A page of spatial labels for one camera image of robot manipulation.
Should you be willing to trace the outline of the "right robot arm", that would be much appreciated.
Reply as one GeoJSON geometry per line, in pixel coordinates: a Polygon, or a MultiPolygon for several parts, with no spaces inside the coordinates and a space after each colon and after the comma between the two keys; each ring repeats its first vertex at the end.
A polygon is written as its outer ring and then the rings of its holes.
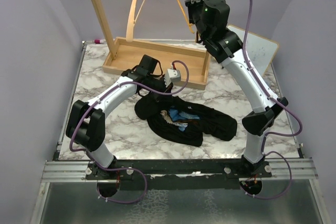
{"type": "Polygon", "coordinates": [[[246,148],[241,159],[241,171],[254,177],[264,164],[264,137],[275,119],[288,105],[285,97],[278,97],[245,58],[243,43],[227,28],[230,12],[225,0],[186,0],[188,19],[197,29],[198,43],[215,58],[235,79],[247,97],[252,111],[242,119],[247,131],[246,148]]]}

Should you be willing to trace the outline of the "black printed t shirt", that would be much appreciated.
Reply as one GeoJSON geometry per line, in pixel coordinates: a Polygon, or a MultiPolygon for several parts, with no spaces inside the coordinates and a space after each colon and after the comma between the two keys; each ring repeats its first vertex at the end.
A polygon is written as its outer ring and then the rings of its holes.
{"type": "Polygon", "coordinates": [[[237,133],[237,121],[231,116],[178,96],[148,94],[134,110],[156,135],[174,143],[200,147],[204,134],[230,141],[237,133]]]}

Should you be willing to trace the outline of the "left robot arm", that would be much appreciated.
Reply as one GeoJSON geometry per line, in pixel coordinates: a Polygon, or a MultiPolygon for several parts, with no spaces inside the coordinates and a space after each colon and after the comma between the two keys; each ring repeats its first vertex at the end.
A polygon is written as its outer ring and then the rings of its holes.
{"type": "Polygon", "coordinates": [[[172,95],[171,87],[181,80],[181,73],[174,63],[160,74],[154,74],[160,65],[158,60],[143,55],[138,65],[123,71],[104,92],[86,102],[77,100],[72,105],[66,127],[69,148],[72,152],[85,152],[98,166],[102,178],[110,179],[116,172],[117,158],[104,143],[109,114],[142,89],[158,95],[172,95]]]}

